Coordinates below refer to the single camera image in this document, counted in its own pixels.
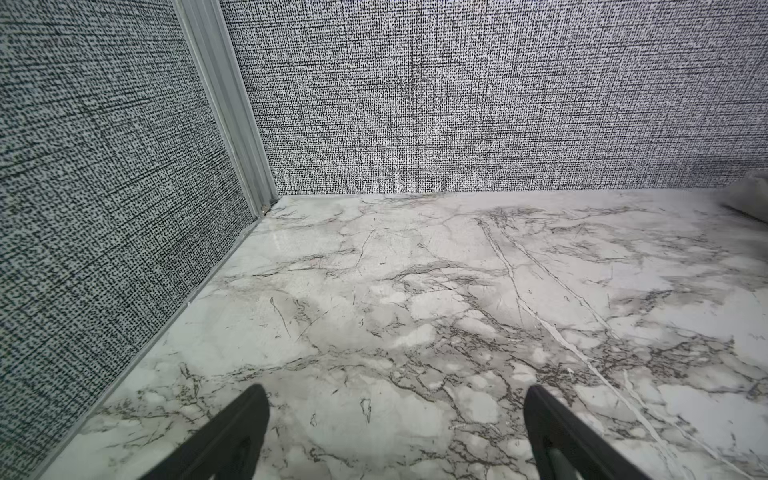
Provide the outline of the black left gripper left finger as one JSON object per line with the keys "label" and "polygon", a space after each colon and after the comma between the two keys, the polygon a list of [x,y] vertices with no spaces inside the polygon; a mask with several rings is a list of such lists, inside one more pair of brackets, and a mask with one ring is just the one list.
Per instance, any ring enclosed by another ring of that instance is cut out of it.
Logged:
{"label": "black left gripper left finger", "polygon": [[251,479],[269,420],[266,391],[251,385],[143,477]]}

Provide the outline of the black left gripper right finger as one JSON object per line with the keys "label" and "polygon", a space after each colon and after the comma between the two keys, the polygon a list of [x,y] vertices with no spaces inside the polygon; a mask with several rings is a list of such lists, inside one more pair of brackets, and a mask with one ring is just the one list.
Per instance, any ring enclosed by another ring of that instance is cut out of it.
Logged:
{"label": "black left gripper right finger", "polygon": [[528,388],[523,415],[540,478],[647,477],[543,386]]}

